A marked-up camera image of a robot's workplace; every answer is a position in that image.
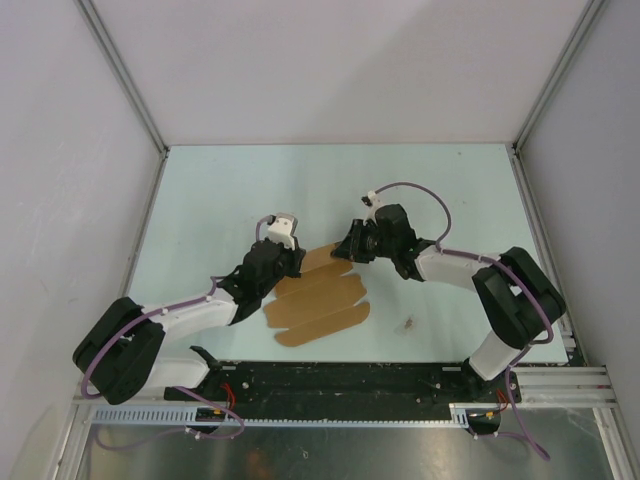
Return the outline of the brown cardboard box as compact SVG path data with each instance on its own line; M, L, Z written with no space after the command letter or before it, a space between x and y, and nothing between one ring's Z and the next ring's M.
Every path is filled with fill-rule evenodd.
M353 264L332 256L336 245L309 251L297 278L274 287L275 299L263 307L275 341L300 347L363 323L370 315L367 289Z

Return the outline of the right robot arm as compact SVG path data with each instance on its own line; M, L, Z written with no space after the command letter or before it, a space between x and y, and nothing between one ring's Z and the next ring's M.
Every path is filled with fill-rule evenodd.
M497 389L497 378L535 344L553 339L553 323L566 313L556 287L521 247L498 255L445 249L420 238L399 204L372 209L355 219L331 252L337 259L368 264L392 262L405 280L437 282L478 295L491 330L461 365L461 384L452 391L484 401Z

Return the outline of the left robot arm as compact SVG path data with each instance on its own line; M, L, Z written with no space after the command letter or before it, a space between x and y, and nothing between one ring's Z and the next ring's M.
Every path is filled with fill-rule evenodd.
M209 291L170 305L145 308L129 297L114 301L72 356L83 372L81 395L122 404L143 390L187 388L197 398L214 397L221 376L214 357L192 346L170 358L168 347L202 330L244 321L285 277L297 278L305 250L264 239L227 276L212 279Z

